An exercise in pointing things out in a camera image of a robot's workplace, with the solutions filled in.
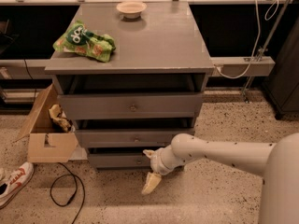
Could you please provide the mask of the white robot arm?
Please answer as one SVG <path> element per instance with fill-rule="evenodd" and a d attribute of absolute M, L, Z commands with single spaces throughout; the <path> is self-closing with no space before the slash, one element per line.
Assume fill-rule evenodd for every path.
<path fill-rule="evenodd" d="M 144 195 L 175 168 L 206 158 L 263 179 L 259 224 L 299 223 L 299 133 L 276 143 L 213 142 L 180 133 L 167 147 L 143 153 L 151 167 Z"/>

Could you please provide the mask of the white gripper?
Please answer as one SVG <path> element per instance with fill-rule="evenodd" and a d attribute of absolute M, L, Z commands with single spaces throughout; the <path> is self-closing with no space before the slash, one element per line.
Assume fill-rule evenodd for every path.
<path fill-rule="evenodd" d="M 143 195 L 151 194 L 157 188 L 162 175 L 168 175 L 187 163 L 187 153 L 182 148 L 172 145 L 157 150 L 144 149 L 143 154 L 150 159 L 150 167 L 154 172 L 147 174 L 146 183 L 141 191 Z"/>

